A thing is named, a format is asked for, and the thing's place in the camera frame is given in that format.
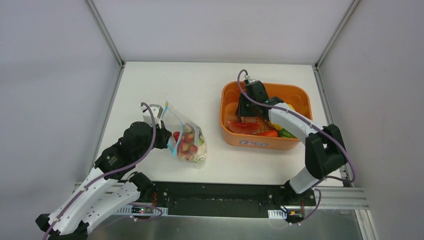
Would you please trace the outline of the clear zip top bag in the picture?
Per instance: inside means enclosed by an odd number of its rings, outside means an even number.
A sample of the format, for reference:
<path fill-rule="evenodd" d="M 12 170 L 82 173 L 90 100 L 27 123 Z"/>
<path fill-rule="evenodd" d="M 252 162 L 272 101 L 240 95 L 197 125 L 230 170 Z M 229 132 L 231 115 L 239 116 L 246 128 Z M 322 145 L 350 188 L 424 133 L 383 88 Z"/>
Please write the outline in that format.
<path fill-rule="evenodd" d="M 171 155 L 195 168 L 202 168 L 206 163 L 207 144 L 200 126 L 169 102 L 165 103 L 160 119 L 171 133 L 167 143 Z"/>

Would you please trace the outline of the white cauliflower toy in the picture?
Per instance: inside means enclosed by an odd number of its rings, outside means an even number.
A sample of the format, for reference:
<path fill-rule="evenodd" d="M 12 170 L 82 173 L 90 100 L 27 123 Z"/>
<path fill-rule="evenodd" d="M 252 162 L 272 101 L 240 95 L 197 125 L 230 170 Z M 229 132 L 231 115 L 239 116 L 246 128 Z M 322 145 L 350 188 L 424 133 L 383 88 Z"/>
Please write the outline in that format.
<path fill-rule="evenodd" d="M 197 152 L 196 156 L 204 156 L 207 154 L 207 144 L 206 142 L 199 142 L 199 145 L 197 146 Z"/>

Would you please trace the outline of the orange plastic basket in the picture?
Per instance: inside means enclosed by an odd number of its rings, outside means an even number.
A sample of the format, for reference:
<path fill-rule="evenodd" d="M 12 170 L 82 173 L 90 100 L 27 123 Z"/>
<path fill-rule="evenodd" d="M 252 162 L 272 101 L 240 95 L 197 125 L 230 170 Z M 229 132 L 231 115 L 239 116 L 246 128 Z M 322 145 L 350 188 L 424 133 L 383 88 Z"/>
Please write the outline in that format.
<path fill-rule="evenodd" d="M 288 103 L 301 115 L 312 120 L 312 110 L 308 94 L 298 86 L 277 83 L 264 83 L 270 97 L 279 97 Z M 224 141 L 237 147 L 261 148 L 288 151 L 297 146 L 301 141 L 297 138 L 268 137 L 254 134 L 238 134 L 228 128 L 228 121 L 236 121 L 239 96 L 241 92 L 236 81 L 228 83 L 222 90 L 220 103 L 220 126 Z"/>

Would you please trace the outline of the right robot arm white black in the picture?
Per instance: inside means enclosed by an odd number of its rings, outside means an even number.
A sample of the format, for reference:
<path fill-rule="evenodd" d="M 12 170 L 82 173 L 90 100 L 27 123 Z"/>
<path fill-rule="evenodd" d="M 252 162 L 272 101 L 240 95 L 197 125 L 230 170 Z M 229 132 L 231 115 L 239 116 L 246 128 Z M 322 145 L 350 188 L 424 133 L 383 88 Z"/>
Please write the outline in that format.
<path fill-rule="evenodd" d="M 283 202 L 298 204 L 309 189 L 348 163 L 337 126 L 318 124 L 289 107 L 281 98 L 269 97 L 259 80 L 245 80 L 244 87 L 239 89 L 243 113 L 281 126 L 304 144 L 304 167 L 284 184 Z"/>

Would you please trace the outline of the orange carrot toy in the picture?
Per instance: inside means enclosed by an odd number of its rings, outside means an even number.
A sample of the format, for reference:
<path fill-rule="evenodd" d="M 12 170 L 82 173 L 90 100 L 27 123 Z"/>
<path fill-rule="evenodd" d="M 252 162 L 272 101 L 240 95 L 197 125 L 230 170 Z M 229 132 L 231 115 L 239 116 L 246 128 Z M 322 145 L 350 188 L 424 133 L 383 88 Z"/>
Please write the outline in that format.
<path fill-rule="evenodd" d="M 258 134 L 258 136 L 262 136 L 262 137 L 270 137 L 270 138 L 278 138 L 279 137 L 279 133 L 277 130 L 268 130 L 268 131 L 264 131 Z"/>

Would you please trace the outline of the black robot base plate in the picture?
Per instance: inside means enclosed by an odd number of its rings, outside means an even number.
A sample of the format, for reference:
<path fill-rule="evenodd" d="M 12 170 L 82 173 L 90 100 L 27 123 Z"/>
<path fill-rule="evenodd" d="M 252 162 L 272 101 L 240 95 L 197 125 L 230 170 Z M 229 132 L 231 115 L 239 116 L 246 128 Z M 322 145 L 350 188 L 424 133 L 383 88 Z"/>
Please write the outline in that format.
<path fill-rule="evenodd" d="M 314 208 L 316 196 L 312 190 L 290 196 L 282 185 L 155 181 L 137 202 L 171 216 L 268 218 L 273 210 L 299 214 Z"/>

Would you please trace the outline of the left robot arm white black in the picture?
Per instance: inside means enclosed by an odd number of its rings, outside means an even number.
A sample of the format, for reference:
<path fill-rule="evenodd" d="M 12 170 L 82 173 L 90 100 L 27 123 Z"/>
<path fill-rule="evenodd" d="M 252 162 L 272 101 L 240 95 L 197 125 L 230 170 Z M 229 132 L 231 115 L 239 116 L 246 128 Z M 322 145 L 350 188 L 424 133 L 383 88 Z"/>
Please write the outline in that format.
<path fill-rule="evenodd" d="M 133 170 L 149 152 L 166 149 L 171 132 L 163 121 L 154 124 L 137 121 L 127 128 L 116 143 L 103 150 L 88 176 L 71 197 L 52 213 L 40 214 L 35 222 L 45 240 L 85 240 L 102 221 L 121 207 L 139 200 L 149 201 L 153 182 L 143 173 L 135 173 L 119 190 L 100 197 Z"/>

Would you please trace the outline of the red peach cluster toy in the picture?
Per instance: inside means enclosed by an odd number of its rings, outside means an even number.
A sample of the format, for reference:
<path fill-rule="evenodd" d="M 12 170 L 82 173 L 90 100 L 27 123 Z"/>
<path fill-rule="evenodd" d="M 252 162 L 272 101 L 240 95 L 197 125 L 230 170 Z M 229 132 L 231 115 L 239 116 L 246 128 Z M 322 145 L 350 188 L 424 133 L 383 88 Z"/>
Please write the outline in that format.
<path fill-rule="evenodd" d="M 195 145 L 195 131 L 187 125 L 183 126 L 182 131 L 175 131 L 172 134 L 176 144 L 176 156 L 182 160 L 192 162 L 195 159 L 197 146 Z"/>

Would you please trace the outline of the yellow napa cabbage toy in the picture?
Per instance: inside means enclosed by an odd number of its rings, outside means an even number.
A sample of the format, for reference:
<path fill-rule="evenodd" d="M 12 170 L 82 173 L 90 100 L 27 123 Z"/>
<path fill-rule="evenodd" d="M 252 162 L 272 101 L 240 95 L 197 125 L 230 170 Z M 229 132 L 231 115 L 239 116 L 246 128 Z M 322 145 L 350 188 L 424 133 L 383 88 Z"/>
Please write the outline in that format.
<path fill-rule="evenodd" d="M 268 111 L 269 121 L 288 131 L 295 130 L 297 127 L 297 118 L 291 114 L 293 110 L 294 108 L 285 102 L 277 103 Z"/>

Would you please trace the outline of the green leafy vegetable toy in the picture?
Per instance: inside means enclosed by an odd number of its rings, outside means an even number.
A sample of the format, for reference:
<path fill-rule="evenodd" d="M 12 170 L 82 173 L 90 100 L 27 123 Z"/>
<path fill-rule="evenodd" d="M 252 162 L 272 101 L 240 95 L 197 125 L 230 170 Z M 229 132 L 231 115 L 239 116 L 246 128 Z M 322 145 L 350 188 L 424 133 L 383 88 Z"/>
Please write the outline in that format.
<path fill-rule="evenodd" d="M 288 139 L 296 139 L 297 137 L 294 136 L 292 133 L 290 133 L 289 131 L 287 131 L 286 129 L 281 129 L 278 132 L 278 136 L 280 138 L 288 138 Z"/>

